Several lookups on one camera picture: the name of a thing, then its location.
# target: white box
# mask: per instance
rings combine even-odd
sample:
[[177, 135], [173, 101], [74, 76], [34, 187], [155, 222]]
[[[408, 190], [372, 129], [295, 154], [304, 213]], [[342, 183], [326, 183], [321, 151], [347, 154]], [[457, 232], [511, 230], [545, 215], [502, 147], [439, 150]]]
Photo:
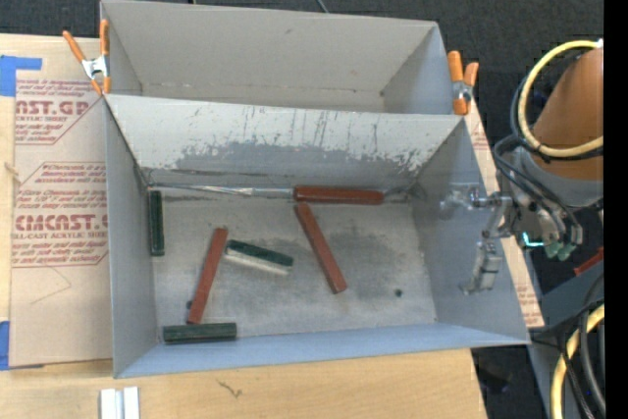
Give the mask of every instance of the white box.
[[[110, 22], [107, 196], [117, 377], [527, 343], [507, 267], [465, 295], [488, 209], [437, 24], [103, 0]], [[164, 195], [149, 252], [146, 186]], [[293, 212], [297, 185], [376, 188], [380, 206], [312, 204], [348, 289], [332, 294]], [[294, 258], [286, 276], [221, 260], [203, 322], [232, 341], [166, 345], [212, 230]]]

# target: red wooden stick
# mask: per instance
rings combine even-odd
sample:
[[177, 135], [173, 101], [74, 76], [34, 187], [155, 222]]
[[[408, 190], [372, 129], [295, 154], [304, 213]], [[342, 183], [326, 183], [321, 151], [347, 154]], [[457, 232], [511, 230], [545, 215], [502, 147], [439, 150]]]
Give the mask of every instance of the red wooden stick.
[[298, 186], [294, 199], [312, 203], [382, 204], [384, 193], [361, 188]]
[[334, 293], [340, 293], [345, 290], [346, 281], [344, 280], [344, 276], [340, 271], [340, 267], [334, 255], [332, 255], [332, 250], [327, 244], [321, 229], [318, 227], [318, 223], [314, 218], [311, 208], [307, 203], [298, 203], [294, 206], [294, 211], [296, 212], [296, 217], [305, 235], [310, 241], [314, 253], [316, 253], [316, 258], [325, 273], [330, 288]]
[[227, 243], [227, 229], [219, 228], [214, 231], [212, 236], [212, 242], [209, 245], [207, 251], [207, 257], [205, 257], [205, 265], [203, 266], [203, 272], [201, 273], [198, 286], [196, 287], [196, 294], [194, 300], [189, 308], [187, 315], [187, 322], [190, 325], [198, 325], [203, 318], [203, 312], [205, 311], [205, 305], [209, 298], [209, 290], [214, 282], [216, 271], [218, 270], [218, 262], [225, 244]]

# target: yellow cable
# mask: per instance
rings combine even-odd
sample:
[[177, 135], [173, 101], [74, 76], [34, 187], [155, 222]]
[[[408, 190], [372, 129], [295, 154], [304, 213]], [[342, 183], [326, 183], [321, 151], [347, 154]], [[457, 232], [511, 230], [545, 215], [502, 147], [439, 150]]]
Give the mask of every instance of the yellow cable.
[[582, 145], [577, 145], [575, 147], [569, 148], [552, 148], [546, 145], [541, 145], [541, 143], [534, 137], [532, 132], [530, 131], [530, 126], [528, 125], [528, 121], [526, 119], [526, 104], [528, 101], [528, 94], [530, 93], [530, 89], [532, 89], [532, 84], [541, 71], [541, 69], [554, 57], [558, 54], [568, 51], [569, 49], [575, 48], [591, 48], [596, 49], [600, 47], [598, 42], [594, 42], [593, 40], [574, 40], [572, 42], [565, 42], [557, 47], [554, 47], [549, 53], [547, 53], [539, 62], [533, 67], [532, 71], [526, 78], [526, 81], [523, 84], [521, 89], [521, 96], [519, 97], [519, 103], [517, 107], [517, 117], [519, 120], [519, 126], [521, 128], [521, 133], [523, 137], [527, 140], [527, 142], [532, 146], [532, 148], [538, 150], [542, 154], [546, 154], [550, 157], [571, 157], [577, 156], [580, 154], [586, 154], [587, 152], [593, 151], [597, 148], [603, 146], [603, 135], [595, 140], [588, 141], [583, 143]]
[[[587, 322], [587, 333], [590, 332], [598, 323], [604, 319], [604, 304], [598, 307], [589, 316]], [[576, 330], [567, 342], [567, 356], [569, 359], [578, 349], [578, 341], [580, 339], [580, 330]], [[567, 371], [567, 363], [563, 356], [560, 356], [553, 372], [553, 380], [551, 381], [551, 389], [549, 392], [549, 406], [551, 409], [551, 419], [563, 419], [562, 416], [562, 384]]]

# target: blue tape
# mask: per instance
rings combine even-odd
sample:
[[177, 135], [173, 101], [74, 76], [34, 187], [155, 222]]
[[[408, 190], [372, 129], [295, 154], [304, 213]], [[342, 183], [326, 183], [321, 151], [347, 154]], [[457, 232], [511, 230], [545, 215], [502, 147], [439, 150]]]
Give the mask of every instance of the blue tape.
[[0, 322], [0, 370], [9, 370], [9, 322]]
[[0, 56], [0, 96], [15, 96], [18, 70], [41, 70], [41, 58]]

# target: orange object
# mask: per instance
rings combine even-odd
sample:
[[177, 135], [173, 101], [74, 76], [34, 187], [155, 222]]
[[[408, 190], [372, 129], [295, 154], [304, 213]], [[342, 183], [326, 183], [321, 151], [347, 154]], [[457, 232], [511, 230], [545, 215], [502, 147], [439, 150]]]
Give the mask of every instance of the orange object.
[[[107, 20], [100, 21], [100, 54], [109, 56], [109, 22]], [[111, 77], [105, 73], [103, 80], [103, 91], [109, 93], [111, 91]]]
[[[75, 39], [72, 37], [72, 34], [69, 33], [67, 30], [63, 30], [63, 38], [68, 41], [68, 44], [70, 45], [70, 50], [75, 55], [75, 58], [77, 58], [78, 62], [82, 64], [82, 62], [85, 60], [85, 55], [80, 50], [80, 47]], [[98, 82], [96, 82], [96, 79], [91, 79], [91, 87], [94, 88], [99, 96], [102, 95], [102, 89], [98, 85]]]
[[189, 308], [187, 315], [187, 323], [189, 325], [198, 325], [203, 319], [203, 313], [205, 312], [205, 306], [207, 305], [207, 299], [209, 298], [209, 290], [214, 283], [216, 272], [218, 271], [218, 262], [225, 249], [227, 243], [227, 229], [218, 228], [214, 231], [212, 241], [207, 251], [207, 257], [205, 258], [205, 265], [203, 266], [203, 272], [201, 273], [198, 286], [196, 287], [196, 294], [194, 300]]
[[598, 248], [598, 253], [596, 253], [593, 257], [587, 260], [584, 264], [574, 268], [573, 272], [576, 276], [580, 276], [582, 273], [584, 273], [585, 271], [588, 271], [599, 262], [602, 262], [603, 259], [604, 259], [604, 247], [600, 246], [600, 248]]
[[472, 62], [464, 69], [464, 83], [473, 87], [478, 79], [478, 69], [480, 64], [478, 62]]
[[451, 74], [451, 80], [458, 82], [464, 79], [462, 73], [462, 57], [459, 51], [449, 51], [447, 53], [447, 62], [449, 63], [449, 73]]
[[[603, 48], [592, 49], [558, 80], [534, 124], [537, 140], [553, 148], [581, 145], [603, 135]], [[545, 171], [575, 180], [603, 180], [603, 155], [578, 161], [535, 156]]]
[[340, 293], [346, 289], [346, 281], [340, 271], [340, 267], [332, 254], [325, 236], [316, 222], [316, 218], [312, 213], [312, 209], [307, 203], [301, 202], [294, 207], [296, 217], [298, 218], [305, 235], [310, 241], [310, 245], [316, 254], [316, 258], [325, 273], [327, 283], [333, 293]]
[[453, 113], [456, 116], [466, 116], [469, 113], [469, 103], [464, 98], [453, 100]]
[[382, 204], [384, 193], [379, 190], [298, 186], [294, 188], [296, 201], [312, 203]]

